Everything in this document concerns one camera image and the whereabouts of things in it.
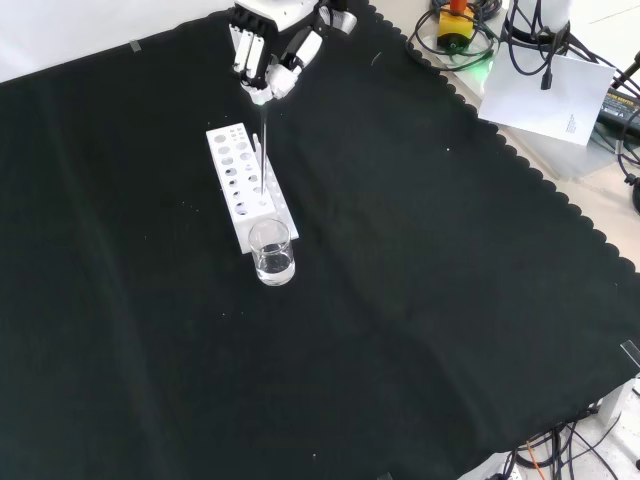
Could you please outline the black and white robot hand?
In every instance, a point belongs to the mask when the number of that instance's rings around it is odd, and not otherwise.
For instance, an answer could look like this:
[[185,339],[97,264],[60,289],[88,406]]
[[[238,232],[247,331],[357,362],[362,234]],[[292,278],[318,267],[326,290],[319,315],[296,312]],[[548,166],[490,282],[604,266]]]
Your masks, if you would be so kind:
[[318,1],[236,1],[229,31],[233,71],[251,101],[263,107],[295,87],[323,43]]

